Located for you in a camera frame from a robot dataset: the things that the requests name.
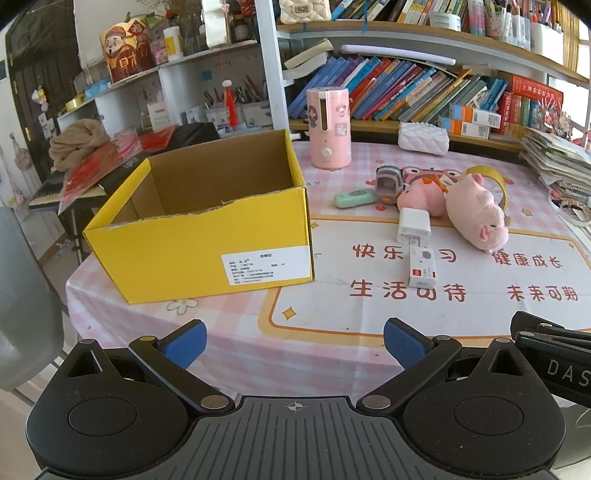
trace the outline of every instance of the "metal screw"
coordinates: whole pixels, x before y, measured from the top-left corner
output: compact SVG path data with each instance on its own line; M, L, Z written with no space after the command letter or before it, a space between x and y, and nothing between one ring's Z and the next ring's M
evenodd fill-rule
M208 410L220 410L226 408L230 401L222 395L209 395L202 399L201 406Z
M391 405L390 399L383 395L368 395L363 399L362 403L371 410L383 410Z

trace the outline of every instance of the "star print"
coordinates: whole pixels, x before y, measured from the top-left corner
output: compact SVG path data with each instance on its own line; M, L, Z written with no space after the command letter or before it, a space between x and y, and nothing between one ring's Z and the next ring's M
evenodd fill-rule
M281 313L283 314L286 320L289 320L290 318L295 317L297 315L297 313L294 312L294 309L291 307L289 307L286 311Z

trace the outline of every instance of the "pink humidifier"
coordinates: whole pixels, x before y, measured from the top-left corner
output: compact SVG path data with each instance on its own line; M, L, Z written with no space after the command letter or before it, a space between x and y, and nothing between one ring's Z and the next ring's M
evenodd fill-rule
M318 87L306 91L312 165L338 170L351 163L349 91Z

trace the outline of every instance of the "white bag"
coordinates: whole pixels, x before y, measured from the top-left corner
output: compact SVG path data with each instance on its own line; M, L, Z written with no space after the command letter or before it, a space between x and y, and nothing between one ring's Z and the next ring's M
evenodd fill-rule
M329 0L279 0L279 6L285 24L330 20Z

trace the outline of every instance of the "beige cloth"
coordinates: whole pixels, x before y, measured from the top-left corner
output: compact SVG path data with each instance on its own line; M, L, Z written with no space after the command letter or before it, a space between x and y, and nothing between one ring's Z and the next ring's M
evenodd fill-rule
M97 120L78 120L50 141L49 156L56 170L75 168L97 148L110 142L105 127Z

